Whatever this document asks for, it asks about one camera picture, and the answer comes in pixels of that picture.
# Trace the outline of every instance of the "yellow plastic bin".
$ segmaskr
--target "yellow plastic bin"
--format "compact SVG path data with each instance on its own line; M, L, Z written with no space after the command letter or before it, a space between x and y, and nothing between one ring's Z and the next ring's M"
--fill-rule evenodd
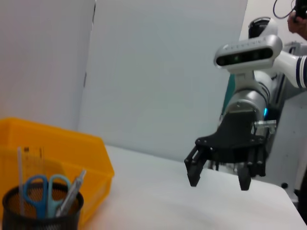
M16 148L35 146L44 149L47 177L62 173L70 181L87 170L81 194L84 206L80 223L84 224L107 197L114 170L101 138L16 118L0 120L0 197L18 185ZM1 155L1 149L11 154Z

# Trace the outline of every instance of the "black cable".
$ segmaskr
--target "black cable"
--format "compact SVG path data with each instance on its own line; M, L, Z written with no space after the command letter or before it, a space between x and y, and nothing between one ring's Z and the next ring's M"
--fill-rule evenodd
M219 171L220 163L218 161L215 162L215 170Z
M278 18L278 19L284 19L284 18L288 17L288 16L294 11L295 7L293 7L292 10L291 10L286 16L284 16L284 17L279 17L279 16L277 16L277 15L275 14L275 6L276 6L277 1L278 1L278 0L275 0L274 5L273 5L273 14L274 14L274 16L275 16L276 18Z
M307 171L306 170L298 194L297 210L301 215L303 221L307 224Z
M294 0L292 0L292 2L291 2L291 9L294 9L294 7L292 6L292 3L294 2Z
M213 169L214 161L209 161L208 169Z

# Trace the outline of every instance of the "scissors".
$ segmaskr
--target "scissors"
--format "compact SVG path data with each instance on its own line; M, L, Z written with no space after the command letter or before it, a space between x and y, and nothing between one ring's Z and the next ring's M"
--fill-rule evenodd
M33 180L36 180L36 179L41 179L43 181L43 196L40 201L34 201L31 198L29 198L28 192L27 192L29 185L32 183ZM23 189L24 199L26 200L26 202L34 206L34 208L36 209L36 217L38 219L45 218L46 211L47 211L48 218L54 217L58 206L63 202L63 199L61 200L52 199L52 185L55 179L63 180L66 183L68 189L70 188L71 182L69 181L67 177L61 174L55 174L51 176L49 183L48 183L48 179L46 176L35 175L29 178L24 184L24 189Z

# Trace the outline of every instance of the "black pencil cup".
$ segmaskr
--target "black pencil cup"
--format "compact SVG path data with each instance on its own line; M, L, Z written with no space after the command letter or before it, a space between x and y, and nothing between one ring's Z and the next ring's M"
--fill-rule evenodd
M67 194L67 186L53 183L52 197L54 200L63 199ZM43 184L32 183L28 186L28 196L34 201L41 200ZM69 213L62 217L36 218L36 209L24 201L24 215L20 212L19 188L15 187L4 195L2 230L77 230L83 197L78 193Z

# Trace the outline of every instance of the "white backdrop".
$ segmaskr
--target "white backdrop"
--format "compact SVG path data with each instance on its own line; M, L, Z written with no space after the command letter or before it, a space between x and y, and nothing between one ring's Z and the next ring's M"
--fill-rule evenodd
M98 0L79 130L182 161L216 130L247 0Z
M94 3L0 1L0 118L77 129Z

